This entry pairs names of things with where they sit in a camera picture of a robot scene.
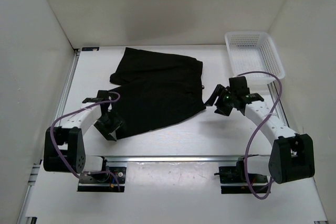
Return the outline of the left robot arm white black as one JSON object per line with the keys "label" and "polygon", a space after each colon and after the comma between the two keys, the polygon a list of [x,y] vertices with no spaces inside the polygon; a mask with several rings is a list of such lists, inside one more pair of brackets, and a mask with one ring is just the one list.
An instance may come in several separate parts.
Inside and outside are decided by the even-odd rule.
{"label": "left robot arm white black", "polygon": [[76,177],[87,173],[98,182],[108,180],[106,158],[87,155],[83,137],[93,126],[105,140],[117,140],[116,131],[123,126],[123,120],[113,105],[120,98],[117,92],[99,90],[95,98],[84,99],[79,110],[55,119],[45,134],[44,170]]}

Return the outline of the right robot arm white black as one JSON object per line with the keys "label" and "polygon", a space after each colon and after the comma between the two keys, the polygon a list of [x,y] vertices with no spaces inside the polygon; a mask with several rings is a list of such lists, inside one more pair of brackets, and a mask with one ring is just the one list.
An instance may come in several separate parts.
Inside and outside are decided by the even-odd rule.
{"label": "right robot arm white black", "polygon": [[205,102],[216,106],[215,113],[229,116],[233,109],[251,120],[271,144],[269,157],[245,155],[236,163],[236,177],[247,182],[255,174],[271,177],[277,184],[315,175],[313,140],[299,134],[280,120],[258,93],[251,93],[245,77],[229,79],[229,86],[218,84]]}

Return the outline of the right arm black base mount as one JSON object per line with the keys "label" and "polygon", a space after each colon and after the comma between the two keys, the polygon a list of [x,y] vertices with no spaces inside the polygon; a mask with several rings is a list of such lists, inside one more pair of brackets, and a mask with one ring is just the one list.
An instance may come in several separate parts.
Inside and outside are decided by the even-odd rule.
{"label": "right arm black base mount", "polygon": [[[234,166],[219,166],[214,176],[219,177],[221,194],[252,194],[244,173],[244,162],[239,158]],[[248,181],[257,194],[266,194],[269,179],[265,175],[248,174]]]}

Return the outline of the black shorts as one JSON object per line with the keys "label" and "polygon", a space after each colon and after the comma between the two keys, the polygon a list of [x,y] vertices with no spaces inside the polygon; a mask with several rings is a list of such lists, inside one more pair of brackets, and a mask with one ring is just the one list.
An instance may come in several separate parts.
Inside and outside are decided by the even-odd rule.
{"label": "black shorts", "polygon": [[117,139],[183,122],[205,109],[203,63],[193,57],[126,48],[110,83],[123,119]]}

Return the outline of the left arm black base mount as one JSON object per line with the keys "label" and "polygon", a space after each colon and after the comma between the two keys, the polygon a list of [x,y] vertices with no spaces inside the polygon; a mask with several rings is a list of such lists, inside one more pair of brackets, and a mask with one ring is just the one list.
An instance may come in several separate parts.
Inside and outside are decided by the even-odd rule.
{"label": "left arm black base mount", "polygon": [[127,164],[104,159],[102,172],[80,174],[77,192],[123,193],[127,177]]}

